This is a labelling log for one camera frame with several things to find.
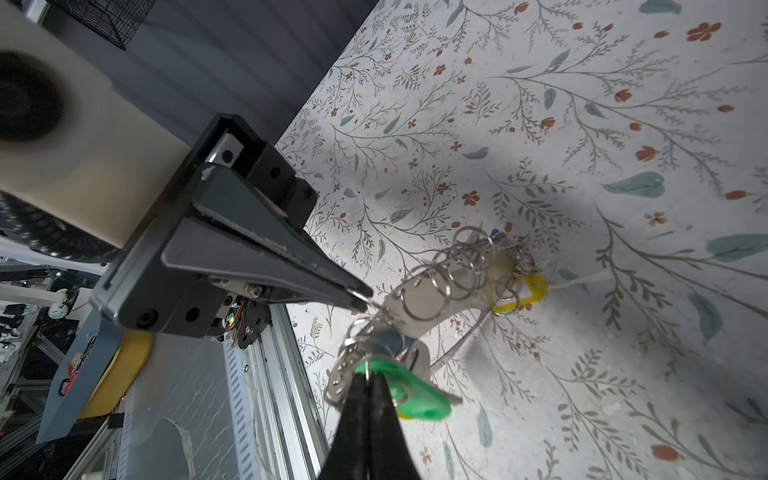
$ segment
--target black circular joint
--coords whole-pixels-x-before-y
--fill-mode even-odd
[[[0,193],[0,217],[34,251],[83,263],[111,262],[119,249],[13,195]]]
[[[51,79],[25,56],[0,51],[0,140],[26,142],[50,134],[64,115]]]
[[[190,308],[187,310],[187,313],[184,315],[184,318],[187,319],[188,322],[194,322],[197,320],[197,317],[200,316],[200,309],[199,308]]]
[[[158,316],[157,310],[154,309],[142,312],[136,321],[136,327],[146,330],[157,322]]]

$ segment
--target wire mesh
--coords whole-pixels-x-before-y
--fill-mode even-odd
[[[48,0],[67,15],[125,50],[155,0]]]

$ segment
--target metal holder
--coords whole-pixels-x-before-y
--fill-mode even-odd
[[[460,240],[468,234],[466,240]],[[349,326],[331,369],[325,400],[341,409],[355,369],[370,359],[400,362],[421,380],[430,382],[436,371],[474,333],[499,300],[520,297],[517,278],[537,273],[524,237],[488,235],[477,227],[456,231],[452,245],[434,250],[431,263],[411,269],[408,279],[382,303],[364,299],[373,313]],[[431,366],[429,348],[419,340],[429,330],[463,310],[480,309],[474,326]],[[452,403],[459,397],[443,392]]]

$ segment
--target gray floor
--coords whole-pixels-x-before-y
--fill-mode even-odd
[[[122,51],[52,8],[45,26],[192,145],[218,112],[275,142],[375,0],[157,0]]]

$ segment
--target bunch of keys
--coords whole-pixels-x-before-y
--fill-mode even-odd
[[[467,239],[461,241],[462,235]],[[380,372],[400,418],[440,420],[462,398],[431,381],[480,326],[487,315],[502,315],[546,294],[524,237],[477,227],[456,231],[452,245],[436,250],[431,263],[419,265],[381,304],[365,301],[374,313],[348,328],[333,365],[325,400],[344,405],[356,372]],[[429,348],[419,340],[429,330],[463,310],[480,309],[471,329],[442,357],[429,363]]]

